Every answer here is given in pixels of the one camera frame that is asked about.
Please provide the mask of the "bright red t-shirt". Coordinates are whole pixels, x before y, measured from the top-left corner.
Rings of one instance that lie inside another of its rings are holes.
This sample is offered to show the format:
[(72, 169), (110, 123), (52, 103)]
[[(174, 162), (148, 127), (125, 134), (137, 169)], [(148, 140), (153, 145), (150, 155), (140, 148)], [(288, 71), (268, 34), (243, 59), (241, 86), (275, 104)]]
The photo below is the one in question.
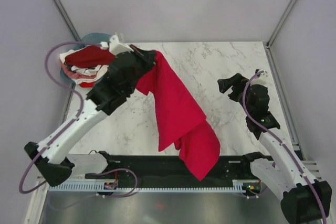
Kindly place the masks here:
[(219, 159), (220, 142), (207, 117), (163, 54), (153, 50), (155, 66), (136, 85), (144, 95), (152, 93), (159, 133), (158, 150), (171, 145), (199, 181)]

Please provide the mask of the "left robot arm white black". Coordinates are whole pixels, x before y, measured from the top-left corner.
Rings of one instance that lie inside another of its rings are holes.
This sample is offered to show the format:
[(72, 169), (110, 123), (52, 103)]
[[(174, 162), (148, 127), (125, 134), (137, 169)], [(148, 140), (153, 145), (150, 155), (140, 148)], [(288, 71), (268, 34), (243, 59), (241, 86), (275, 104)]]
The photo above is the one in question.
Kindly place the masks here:
[(137, 47), (116, 55), (103, 77), (80, 99), (77, 112), (43, 141), (26, 144), (26, 153), (49, 186), (58, 186), (75, 175), (114, 175), (115, 165), (108, 161), (106, 152), (69, 152), (95, 125), (126, 103), (139, 80), (155, 66), (155, 57), (154, 50)]

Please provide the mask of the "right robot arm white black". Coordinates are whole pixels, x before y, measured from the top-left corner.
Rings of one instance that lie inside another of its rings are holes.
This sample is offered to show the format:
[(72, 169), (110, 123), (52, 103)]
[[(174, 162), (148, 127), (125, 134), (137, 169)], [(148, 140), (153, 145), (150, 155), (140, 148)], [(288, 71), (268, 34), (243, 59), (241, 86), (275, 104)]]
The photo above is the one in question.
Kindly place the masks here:
[(327, 181), (319, 181), (286, 144), (280, 124), (269, 111), (267, 87), (254, 81), (263, 75), (257, 70), (250, 79), (237, 73), (217, 81), (221, 93), (231, 90), (228, 97), (243, 107), (249, 131), (272, 157), (269, 161), (262, 153), (246, 154), (240, 172), (248, 179), (257, 177), (272, 191), (289, 223), (326, 223), (332, 188)]

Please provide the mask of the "dark red folded shirt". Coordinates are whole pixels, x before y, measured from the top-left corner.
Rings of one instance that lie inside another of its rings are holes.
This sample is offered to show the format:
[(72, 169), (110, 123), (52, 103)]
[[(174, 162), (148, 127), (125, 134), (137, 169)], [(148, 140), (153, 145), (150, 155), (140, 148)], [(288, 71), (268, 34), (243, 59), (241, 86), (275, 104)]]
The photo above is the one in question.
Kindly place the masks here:
[(97, 65), (108, 65), (115, 55), (108, 50), (96, 46), (88, 46), (65, 56), (65, 63), (79, 68), (90, 68)]

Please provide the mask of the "blue plastic basket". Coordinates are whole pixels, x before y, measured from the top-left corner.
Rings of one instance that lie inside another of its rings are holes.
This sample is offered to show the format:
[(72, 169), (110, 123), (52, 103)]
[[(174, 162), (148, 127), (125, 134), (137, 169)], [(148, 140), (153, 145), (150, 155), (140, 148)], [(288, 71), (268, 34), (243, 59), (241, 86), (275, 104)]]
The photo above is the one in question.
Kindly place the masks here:
[[(109, 37), (111, 35), (109, 34), (104, 34), (104, 33), (89, 33), (85, 36), (83, 36), (81, 38), (81, 41), (84, 41), (84, 42), (90, 42), (90, 43), (94, 43), (94, 44), (99, 44), (101, 43), (102, 41), (108, 41), (109, 40)], [(85, 45), (83, 44), (80, 44), (80, 45), (75, 45), (74, 49), (73, 50), (79, 50), (79, 49), (82, 49), (84, 48)], [(63, 69), (60, 70), (60, 76), (63, 80), (65, 81), (68, 81), (70, 82), (71, 84), (74, 84), (74, 85), (78, 85), (74, 82), (74, 80), (72, 80), (71, 78), (69, 78), (66, 73), (64, 72)]]

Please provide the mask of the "red shirt bottom of pile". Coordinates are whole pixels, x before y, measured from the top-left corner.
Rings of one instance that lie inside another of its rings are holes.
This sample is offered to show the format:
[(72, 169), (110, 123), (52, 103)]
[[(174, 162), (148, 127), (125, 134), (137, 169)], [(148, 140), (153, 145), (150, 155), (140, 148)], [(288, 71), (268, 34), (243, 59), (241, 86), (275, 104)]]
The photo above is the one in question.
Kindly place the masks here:
[(82, 88), (92, 88), (94, 84), (95, 82), (81, 82), (79, 86)]

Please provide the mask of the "pink folded shirt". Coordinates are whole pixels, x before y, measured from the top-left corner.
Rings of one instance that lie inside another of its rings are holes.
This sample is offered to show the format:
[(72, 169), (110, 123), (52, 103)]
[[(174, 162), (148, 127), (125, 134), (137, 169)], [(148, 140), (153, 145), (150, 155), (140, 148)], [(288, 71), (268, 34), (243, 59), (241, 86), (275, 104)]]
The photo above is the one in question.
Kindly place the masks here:
[(97, 65), (93, 69), (86, 68), (84, 69), (84, 73), (71, 71), (64, 64), (61, 64), (61, 68), (76, 84), (80, 84), (81, 82), (95, 82), (99, 80), (107, 72), (108, 66)]

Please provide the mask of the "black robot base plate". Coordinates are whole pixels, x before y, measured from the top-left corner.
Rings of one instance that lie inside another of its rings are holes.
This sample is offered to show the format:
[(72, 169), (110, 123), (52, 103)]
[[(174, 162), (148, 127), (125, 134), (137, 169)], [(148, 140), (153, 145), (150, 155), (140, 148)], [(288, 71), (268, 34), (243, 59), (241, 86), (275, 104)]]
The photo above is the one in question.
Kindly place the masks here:
[(146, 156), (146, 155), (109, 155), (100, 152), (107, 158), (108, 166), (104, 170), (127, 168), (133, 171), (138, 184), (153, 185), (230, 185), (233, 180), (257, 180), (249, 168), (248, 162), (253, 158), (266, 158), (272, 161), (270, 156), (261, 152), (248, 153), (243, 156), (220, 156), (214, 167), (199, 181), (187, 169), (184, 162), (178, 156)]

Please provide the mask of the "left aluminium frame post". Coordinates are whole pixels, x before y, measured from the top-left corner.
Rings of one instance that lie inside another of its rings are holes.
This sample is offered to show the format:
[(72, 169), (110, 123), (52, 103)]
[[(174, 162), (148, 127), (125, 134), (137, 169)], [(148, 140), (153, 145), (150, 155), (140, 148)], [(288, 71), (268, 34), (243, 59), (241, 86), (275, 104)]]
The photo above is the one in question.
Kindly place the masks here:
[(72, 38), (76, 41), (80, 41), (81, 38), (70, 18), (68, 15), (64, 5), (62, 4), (61, 0), (52, 0), (53, 4), (55, 5), (59, 15), (61, 16), (62, 20), (64, 21), (66, 27), (68, 28)]

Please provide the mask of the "aluminium frame post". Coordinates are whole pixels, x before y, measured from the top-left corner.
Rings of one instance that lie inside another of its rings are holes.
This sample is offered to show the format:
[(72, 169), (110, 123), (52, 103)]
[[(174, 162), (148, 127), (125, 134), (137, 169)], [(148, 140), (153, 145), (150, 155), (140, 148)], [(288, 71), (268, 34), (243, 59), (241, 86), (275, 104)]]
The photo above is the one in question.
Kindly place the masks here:
[(55, 5), (59, 15), (61, 16), (62, 20), (64, 21), (66, 27), (68, 28), (72, 38), (76, 41), (80, 41), (81, 38), (70, 18), (68, 15), (64, 5), (62, 4), (61, 0), (52, 0), (53, 4)]
[(295, 5), (297, 3), (297, 1), (298, 0), (290, 0), (289, 3), (287, 4), (285, 10), (281, 14), (281, 17), (280, 17), (278, 23), (276, 24), (271, 36), (269, 37), (267, 42), (264, 43), (264, 45), (266, 46), (266, 48), (268, 50), (271, 49), (271, 46), (273, 45), (276, 38), (278, 37), (278, 34), (280, 33), (282, 27), (284, 26), (285, 22), (287, 21), (289, 15), (291, 14), (293, 8), (295, 7)]

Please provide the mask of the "right aluminium frame post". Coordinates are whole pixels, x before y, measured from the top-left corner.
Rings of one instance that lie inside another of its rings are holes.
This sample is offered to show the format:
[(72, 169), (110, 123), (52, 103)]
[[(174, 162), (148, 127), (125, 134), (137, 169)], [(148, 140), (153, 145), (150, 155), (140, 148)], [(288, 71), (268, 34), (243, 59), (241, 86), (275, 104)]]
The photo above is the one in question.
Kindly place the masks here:
[(271, 49), (271, 46), (273, 45), (276, 38), (278, 37), (278, 34), (280, 33), (282, 27), (284, 26), (285, 22), (287, 21), (289, 15), (291, 14), (293, 8), (295, 7), (295, 5), (297, 3), (297, 1), (298, 0), (290, 0), (289, 3), (287, 4), (285, 10), (281, 14), (281, 17), (280, 17), (278, 23), (276, 24), (271, 36), (269, 37), (267, 42), (264, 43), (264, 45), (266, 46), (266, 48), (268, 50)]

